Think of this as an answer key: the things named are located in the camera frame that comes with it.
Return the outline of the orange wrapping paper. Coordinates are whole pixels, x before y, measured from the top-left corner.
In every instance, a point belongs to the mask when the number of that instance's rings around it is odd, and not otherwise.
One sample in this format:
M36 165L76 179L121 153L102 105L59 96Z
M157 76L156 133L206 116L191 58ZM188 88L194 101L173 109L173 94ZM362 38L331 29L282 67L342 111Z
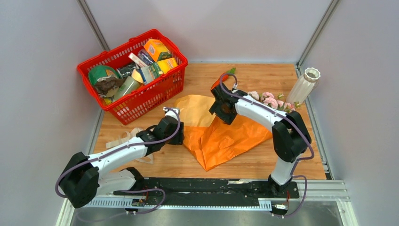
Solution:
M206 171L272 138L268 129L244 116L225 124L209 112L214 101L213 97L187 95L174 103L184 123L184 146Z

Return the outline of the pink flower bouquet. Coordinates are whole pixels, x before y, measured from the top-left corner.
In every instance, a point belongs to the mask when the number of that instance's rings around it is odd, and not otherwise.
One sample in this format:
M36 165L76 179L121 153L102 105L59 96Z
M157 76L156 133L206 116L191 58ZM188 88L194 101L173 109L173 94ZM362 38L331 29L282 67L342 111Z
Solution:
M300 104L299 102L294 102L293 104L284 102L282 100L282 98L284 97L283 94L278 94L277 96L274 96L270 92L264 92L264 93L260 94L256 91L248 92L248 94L255 100L257 100L273 109L276 109L279 111L284 111L287 113L295 111L302 106L302 104Z

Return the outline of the cream ribbon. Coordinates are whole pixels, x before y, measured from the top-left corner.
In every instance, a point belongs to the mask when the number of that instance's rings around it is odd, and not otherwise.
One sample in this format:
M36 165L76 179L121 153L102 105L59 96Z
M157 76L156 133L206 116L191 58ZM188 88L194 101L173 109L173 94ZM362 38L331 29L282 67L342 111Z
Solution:
M127 141L129 141L131 138L133 138L138 132L143 131L142 128L134 128L133 130L131 130L130 132L125 131L125 136L122 137L122 135L118 136L118 139L108 142L105 144L106 149L110 149L113 147L116 147L118 145L121 145ZM139 159L136 159L136 161L141 162L141 163L147 163L147 164L154 164L154 156L153 154L150 154L147 157L142 157Z

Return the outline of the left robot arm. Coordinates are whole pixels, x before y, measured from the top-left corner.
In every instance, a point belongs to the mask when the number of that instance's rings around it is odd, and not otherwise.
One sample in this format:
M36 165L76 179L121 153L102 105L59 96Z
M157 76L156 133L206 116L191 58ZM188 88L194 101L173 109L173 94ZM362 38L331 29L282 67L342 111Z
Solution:
M182 145L184 123L165 116L157 125L141 130L123 144L97 154L74 154L56 181L55 192L75 208L81 208L99 195L149 193L144 178L134 167L114 169L159 151L165 145Z

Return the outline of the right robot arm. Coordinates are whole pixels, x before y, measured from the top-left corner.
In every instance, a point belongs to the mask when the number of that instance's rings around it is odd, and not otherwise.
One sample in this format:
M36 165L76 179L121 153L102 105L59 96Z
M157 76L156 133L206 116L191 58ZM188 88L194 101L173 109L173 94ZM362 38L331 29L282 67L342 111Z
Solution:
M221 83L211 89L215 102L209 112L230 125L237 115L245 116L272 132L274 151L278 157L268 177L271 195L281 197L292 181L292 172L299 157L311 144L311 137L301 115L273 109L251 97L248 93L228 90Z

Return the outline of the white ribbed ceramic vase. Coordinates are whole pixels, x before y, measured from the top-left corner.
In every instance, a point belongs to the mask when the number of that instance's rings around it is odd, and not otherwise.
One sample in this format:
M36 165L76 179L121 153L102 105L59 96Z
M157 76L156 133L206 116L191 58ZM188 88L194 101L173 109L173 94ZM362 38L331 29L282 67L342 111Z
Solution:
M300 107L308 95L317 87L320 77L321 74L318 69L314 67L306 68L290 90L286 102L292 104L294 108Z

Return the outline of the orange toy carrot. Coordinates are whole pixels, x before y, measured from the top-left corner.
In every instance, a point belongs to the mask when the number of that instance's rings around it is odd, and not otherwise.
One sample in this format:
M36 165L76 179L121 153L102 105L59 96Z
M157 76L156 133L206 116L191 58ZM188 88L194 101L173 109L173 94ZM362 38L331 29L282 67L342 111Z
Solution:
M213 85L211 86L210 90L215 88L220 83L220 79L222 79L222 81L226 81L229 77L231 77L233 74L235 74L235 72L236 72L236 67L232 67L231 69L229 69L226 72L224 72L220 76L220 78L217 79L217 81L213 83Z

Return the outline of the red plastic shopping basket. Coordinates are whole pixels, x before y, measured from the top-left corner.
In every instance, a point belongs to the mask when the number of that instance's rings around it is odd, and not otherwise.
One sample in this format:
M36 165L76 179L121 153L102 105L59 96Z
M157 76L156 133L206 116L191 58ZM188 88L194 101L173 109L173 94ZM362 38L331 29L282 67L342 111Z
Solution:
M126 95L119 100L105 105L91 85L88 73L98 65L107 65L114 69L128 64L130 53L137 54L144 48L149 39L160 40L171 51L172 56L178 63L177 67L171 69L165 75L160 76L148 85L141 86L132 94ZM130 38L126 43L111 49L80 63L77 71L81 75L82 82L88 93L97 101L99 107L111 113L119 122L127 125L142 115L161 105L184 89L185 69L188 65L187 58L180 52L179 48L157 29L148 30L138 36Z

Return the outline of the green scrub sponge box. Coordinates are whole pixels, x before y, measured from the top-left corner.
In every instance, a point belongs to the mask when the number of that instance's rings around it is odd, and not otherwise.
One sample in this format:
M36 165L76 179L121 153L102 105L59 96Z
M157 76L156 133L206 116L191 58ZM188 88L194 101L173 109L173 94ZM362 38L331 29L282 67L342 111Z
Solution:
M157 63L141 67L139 71L142 76L144 84L149 84L164 74L164 72Z

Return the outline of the green cylinder bottle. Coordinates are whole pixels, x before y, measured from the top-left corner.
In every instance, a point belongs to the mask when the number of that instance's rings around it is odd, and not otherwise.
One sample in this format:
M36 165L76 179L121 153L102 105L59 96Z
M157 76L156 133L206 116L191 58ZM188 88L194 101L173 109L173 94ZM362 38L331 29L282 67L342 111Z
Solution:
M137 90L140 88L142 83L138 82L135 80L132 76L128 76L124 83L119 87L118 91L116 94L113 96L112 102L116 102L120 98L131 94L133 91Z

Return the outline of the yellow sponge pack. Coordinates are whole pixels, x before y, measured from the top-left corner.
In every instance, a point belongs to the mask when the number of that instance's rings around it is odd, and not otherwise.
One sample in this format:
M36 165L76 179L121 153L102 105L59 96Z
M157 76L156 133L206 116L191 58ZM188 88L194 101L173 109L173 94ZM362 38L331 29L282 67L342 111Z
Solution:
M160 60L156 62L156 64L158 65L159 71L162 71L163 74L168 73L170 70L178 66L178 63L174 57Z

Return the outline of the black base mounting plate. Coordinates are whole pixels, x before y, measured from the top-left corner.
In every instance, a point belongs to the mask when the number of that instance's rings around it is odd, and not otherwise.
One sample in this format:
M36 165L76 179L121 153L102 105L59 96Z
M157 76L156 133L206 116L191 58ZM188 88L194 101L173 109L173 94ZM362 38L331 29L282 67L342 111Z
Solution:
M290 182L283 192L274 194L267 181L215 178L147 178L133 190L163 189L163 206L255 207L260 198L299 198L297 184Z

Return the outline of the dark snack packet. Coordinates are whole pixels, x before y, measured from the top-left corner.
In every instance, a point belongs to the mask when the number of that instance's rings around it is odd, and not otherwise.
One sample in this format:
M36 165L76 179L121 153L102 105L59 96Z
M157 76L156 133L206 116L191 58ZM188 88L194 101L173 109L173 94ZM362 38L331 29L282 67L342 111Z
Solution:
M129 63L129 64L125 65L125 66L117 68L116 71L119 73L119 75L123 79L125 79L128 76L131 76L133 71L135 69L137 69L137 68L138 68L138 66L136 65L136 63L132 62L132 63Z

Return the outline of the white red small box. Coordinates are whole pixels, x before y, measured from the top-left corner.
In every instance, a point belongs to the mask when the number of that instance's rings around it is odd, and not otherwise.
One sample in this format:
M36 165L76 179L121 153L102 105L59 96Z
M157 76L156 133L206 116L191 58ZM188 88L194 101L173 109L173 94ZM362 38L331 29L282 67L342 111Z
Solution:
M134 53L130 53L128 58L131 59L138 67L146 67L148 66L143 60L141 60L137 55Z

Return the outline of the brown crumpled bag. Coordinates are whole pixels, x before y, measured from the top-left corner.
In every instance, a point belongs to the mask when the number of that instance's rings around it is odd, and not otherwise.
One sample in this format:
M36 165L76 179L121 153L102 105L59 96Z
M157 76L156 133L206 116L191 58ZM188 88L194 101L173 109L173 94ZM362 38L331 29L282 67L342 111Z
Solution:
M94 89L99 97L112 97L117 93L124 81L124 79L106 77L100 81L97 81L94 84Z

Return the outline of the orange green box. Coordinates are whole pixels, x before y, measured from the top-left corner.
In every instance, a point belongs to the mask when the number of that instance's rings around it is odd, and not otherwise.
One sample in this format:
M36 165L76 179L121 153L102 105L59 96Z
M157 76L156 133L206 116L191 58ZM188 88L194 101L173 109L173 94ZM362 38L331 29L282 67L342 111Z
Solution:
M157 39L148 39L144 45L144 49L156 62L172 57L172 53L169 51L169 49Z

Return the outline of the green round package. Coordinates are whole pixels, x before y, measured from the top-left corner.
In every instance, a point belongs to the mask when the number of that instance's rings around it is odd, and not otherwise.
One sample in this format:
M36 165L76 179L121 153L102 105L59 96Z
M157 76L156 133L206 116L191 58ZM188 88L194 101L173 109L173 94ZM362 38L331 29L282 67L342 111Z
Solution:
M107 65L97 65L88 73L88 79L92 86L108 78L121 79L121 76L114 68Z

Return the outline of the aluminium rail frame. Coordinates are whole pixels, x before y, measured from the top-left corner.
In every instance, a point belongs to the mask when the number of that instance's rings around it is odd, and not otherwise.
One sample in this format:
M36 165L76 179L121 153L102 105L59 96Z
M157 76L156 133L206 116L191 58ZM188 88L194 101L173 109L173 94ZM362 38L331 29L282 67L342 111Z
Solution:
M59 226L357 226L341 180L295 178L299 198L260 198L255 207L163 206L166 193L99 195L75 208L66 201Z

